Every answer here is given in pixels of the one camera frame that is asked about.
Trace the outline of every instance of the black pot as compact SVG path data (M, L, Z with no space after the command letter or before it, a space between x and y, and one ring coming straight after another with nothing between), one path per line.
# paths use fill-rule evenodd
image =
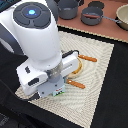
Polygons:
M117 23L122 23L119 20L104 16L102 9L98 7L84 8L81 13L81 21L87 25L97 25L102 21L102 18L106 18Z
M76 0L60 0L58 2L59 17L65 20L75 18L77 16L80 1L77 2Z

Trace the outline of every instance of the beige placemat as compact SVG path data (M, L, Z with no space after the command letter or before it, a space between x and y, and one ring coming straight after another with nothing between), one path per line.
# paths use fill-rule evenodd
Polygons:
M97 58L97 62L83 60L83 72L79 77L72 79L84 84L86 88L80 89L66 84L65 93L56 97L50 94L30 103L81 127L89 128L114 45L62 31L59 31L59 35L61 50L79 50L81 55ZM21 87L16 94L21 98L28 98Z

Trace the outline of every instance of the dark table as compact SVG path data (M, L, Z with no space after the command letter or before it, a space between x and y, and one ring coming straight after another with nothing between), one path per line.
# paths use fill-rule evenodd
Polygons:
M97 37L86 33L59 27L59 30L87 38L114 44L114 49L102 85L101 93L94 113L91 128L127 128L128 127L128 44ZM19 87L16 67L27 59L25 56L12 55L0 45L0 79L16 92ZM41 109L29 102L14 97L0 83L0 104L11 111L23 113L42 122L42 127L81 128L80 126Z

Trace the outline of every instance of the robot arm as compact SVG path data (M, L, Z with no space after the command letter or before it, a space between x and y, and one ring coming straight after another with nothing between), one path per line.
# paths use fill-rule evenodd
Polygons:
M28 57L17 68L25 95L49 95L79 66L78 52L62 56L57 18L53 0L23 0L0 13L0 41L9 51Z

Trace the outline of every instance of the blue light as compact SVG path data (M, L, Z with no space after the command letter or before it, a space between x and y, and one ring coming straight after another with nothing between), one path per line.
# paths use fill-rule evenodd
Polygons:
M34 10L30 10L30 11L29 11L29 14L30 14L30 15L35 14L35 11L34 11Z

